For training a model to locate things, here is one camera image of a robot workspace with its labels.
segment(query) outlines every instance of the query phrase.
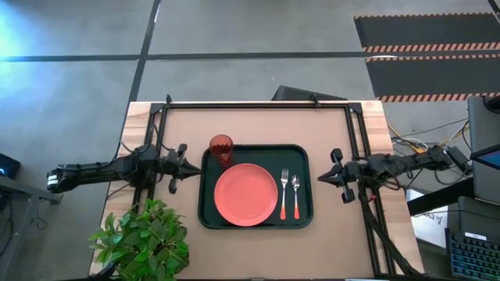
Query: potted plant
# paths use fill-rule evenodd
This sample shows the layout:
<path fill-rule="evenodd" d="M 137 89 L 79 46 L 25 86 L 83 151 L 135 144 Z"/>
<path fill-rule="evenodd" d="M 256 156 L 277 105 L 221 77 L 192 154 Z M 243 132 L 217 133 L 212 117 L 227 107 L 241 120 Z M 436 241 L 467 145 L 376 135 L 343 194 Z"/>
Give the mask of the potted plant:
<path fill-rule="evenodd" d="M 145 202 L 143 212 L 131 210 L 115 223 L 113 213 L 105 220 L 105 229 L 89 240 L 100 250 L 97 262 L 115 264 L 122 280 L 175 280 L 174 276 L 189 265 L 188 234 L 180 216 L 160 200 Z"/>

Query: red cup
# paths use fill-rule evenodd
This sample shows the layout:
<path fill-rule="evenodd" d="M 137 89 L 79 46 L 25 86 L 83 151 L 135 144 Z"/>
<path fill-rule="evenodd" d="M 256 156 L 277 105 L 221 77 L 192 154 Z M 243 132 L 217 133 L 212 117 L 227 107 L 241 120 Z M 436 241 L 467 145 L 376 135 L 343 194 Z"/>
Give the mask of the red cup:
<path fill-rule="evenodd" d="M 233 140 L 224 134 L 216 135 L 210 141 L 210 152 L 217 157 L 222 167 L 229 168 L 233 161 Z"/>

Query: gray floor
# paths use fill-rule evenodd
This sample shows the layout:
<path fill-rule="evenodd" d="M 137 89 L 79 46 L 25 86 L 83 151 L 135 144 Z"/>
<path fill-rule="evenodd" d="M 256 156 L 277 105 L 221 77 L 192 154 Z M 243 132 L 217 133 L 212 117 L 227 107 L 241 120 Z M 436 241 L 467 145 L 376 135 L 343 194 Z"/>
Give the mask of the gray floor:
<path fill-rule="evenodd" d="M 152 3 L 0 0 L 0 55 L 139 54 Z M 150 53 L 360 51 L 353 16 L 490 11 L 487 0 L 163 0 Z M 45 173 L 56 164 L 110 159 L 136 65 L 0 63 L 0 152 L 23 163 L 18 179 L 44 188 Z M 280 84 L 374 99 L 362 59 L 148 62 L 137 99 L 158 101 L 168 93 L 176 101 L 269 100 Z M 400 133 L 467 116 L 463 101 L 384 109 Z M 442 141 L 459 126 L 419 138 Z M 453 144 L 468 154 L 460 139 Z M 443 173 L 441 178 L 456 177 Z M 442 187 L 431 173 L 414 184 L 424 190 Z M 42 231 L 32 227 L 12 279 L 86 276 L 91 260 L 87 237 L 98 227 L 105 187 L 79 187 L 65 194 L 60 206 L 42 205 L 49 226 Z"/>

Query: fork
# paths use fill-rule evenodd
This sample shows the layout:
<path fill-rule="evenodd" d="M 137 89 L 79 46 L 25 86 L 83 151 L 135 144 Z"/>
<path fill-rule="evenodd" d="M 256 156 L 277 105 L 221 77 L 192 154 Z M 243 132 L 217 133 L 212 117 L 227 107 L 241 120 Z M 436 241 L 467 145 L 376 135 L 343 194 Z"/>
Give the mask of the fork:
<path fill-rule="evenodd" d="M 288 169 L 283 169 L 283 171 L 281 171 L 281 185 L 283 185 L 283 198 L 281 199 L 280 219 L 287 218 L 287 216 L 285 215 L 285 211 L 284 211 L 284 191 L 285 191 L 285 187 L 287 186 L 287 183 L 288 183 Z"/>

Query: hazard stripe tape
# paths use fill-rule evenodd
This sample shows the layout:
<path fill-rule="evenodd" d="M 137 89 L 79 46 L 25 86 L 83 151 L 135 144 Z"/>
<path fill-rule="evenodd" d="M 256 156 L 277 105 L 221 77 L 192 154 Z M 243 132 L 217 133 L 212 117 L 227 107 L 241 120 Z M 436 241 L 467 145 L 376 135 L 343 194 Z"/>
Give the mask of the hazard stripe tape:
<path fill-rule="evenodd" d="M 418 57 L 369 57 L 365 62 L 381 62 L 381 61 L 416 61 L 416 60 L 433 60 L 433 59 L 500 59 L 500 54 L 484 54 L 484 55 L 427 55 Z"/>
<path fill-rule="evenodd" d="M 364 52 L 421 52 L 421 51 L 461 51 L 461 50 L 500 50 L 500 42 L 453 43 L 453 44 L 409 44 L 380 45 L 362 48 Z"/>
<path fill-rule="evenodd" d="M 493 13 L 492 12 L 446 12 L 446 13 L 404 14 L 404 15 L 363 15 L 363 16 L 354 16 L 354 20 L 362 18 L 381 18 L 381 17 L 475 16 L 475 15 L 493 15 Z"/>
<path fill-rule="evenodd" d="M 465 101 L 467 98 L 477 96 L 498 97 L 498 93 L 469 93 L 469 94 L 407 94 L 407 95 L 385 95 L 378 97 L 382 102 L 418 102 L 418 101 Z"/>

